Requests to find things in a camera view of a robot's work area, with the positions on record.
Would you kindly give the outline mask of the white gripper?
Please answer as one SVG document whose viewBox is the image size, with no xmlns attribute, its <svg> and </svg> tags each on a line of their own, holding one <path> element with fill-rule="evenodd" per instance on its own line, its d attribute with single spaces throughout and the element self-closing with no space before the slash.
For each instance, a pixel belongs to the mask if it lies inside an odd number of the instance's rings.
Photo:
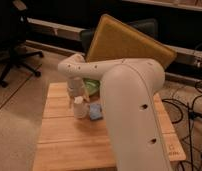
<svg viewBox="0 0 202 171">
<path fill-rule="evenodd" d="M 80 77 L 69 78 L 67 80 L 67 90 L 71 98 L 82 96 L 87 102 L 90 101 L 83 79 Z"/>
</svg>

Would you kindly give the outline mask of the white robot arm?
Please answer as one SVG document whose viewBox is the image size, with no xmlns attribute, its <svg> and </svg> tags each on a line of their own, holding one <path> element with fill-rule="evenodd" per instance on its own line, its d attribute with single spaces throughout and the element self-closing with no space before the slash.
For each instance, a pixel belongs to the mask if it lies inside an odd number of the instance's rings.
<svg viewBox="0 0 202 171">
<path fill-rule="evenodd" d="M 75 54 L 58 70 L 69 85 L 76 78 L 100 82 L 100 101 L 118 171 L 172 171 L 153 96 L 165 81 L 150 58 L 85 62 Z"/>
</svg>

